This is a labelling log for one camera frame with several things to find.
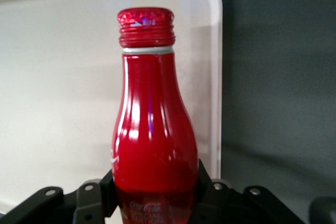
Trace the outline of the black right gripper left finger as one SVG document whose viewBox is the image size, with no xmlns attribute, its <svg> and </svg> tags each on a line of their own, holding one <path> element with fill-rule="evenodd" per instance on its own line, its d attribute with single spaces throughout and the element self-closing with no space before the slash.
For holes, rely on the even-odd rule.
<svg viewBox="0 0 336 224">
<path fill-rule="evenodd" d="M 102 179 L 89 180 L 76 191 L 74 223 L 105 223 L 117 208 L 117 192 L 109 170 Z"/>
</svg>

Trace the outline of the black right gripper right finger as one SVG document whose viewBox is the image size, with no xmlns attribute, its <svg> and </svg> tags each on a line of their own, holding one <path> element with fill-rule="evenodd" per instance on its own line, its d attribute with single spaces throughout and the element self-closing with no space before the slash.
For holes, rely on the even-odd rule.
<svg viewBox="0 0 336 224">
<path fill-rule="evenodd" d="M 235 191 L 222 181 L 214 182 L 198 161 L 196 203 L 189 223 L 238 223 L 233 207 Z"/>
</svg>

